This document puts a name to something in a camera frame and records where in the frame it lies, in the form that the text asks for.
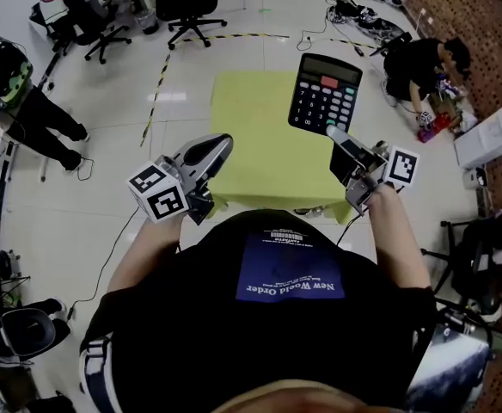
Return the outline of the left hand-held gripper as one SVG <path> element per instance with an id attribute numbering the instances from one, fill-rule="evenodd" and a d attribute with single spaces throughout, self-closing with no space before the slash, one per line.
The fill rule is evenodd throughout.
<path id="1" fill-rule="evenodd" d="M 132 174 L 126 184 L 153 223 L 186 213 L 196 225 L 214 207 L 206 181 L 216 176 L 233 150 L 228 133 L 186 142 L 173 157 L 160 156 Z M 175 158 L 183 158 L 183 164 Z"/>

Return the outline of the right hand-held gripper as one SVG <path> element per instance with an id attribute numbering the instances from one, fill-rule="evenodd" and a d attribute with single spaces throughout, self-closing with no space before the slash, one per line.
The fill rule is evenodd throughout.
<path id="1" fill-rule="evenodd" d="M 366 203 L 378 186 L 413 185 L 418 154 L 384 141 L 367 148 L 334 125 L 327 125 L 326 135 L 334 142 L 329 168 L 345 187 L 346 201 L 359 215 L 364 215 Z"/>

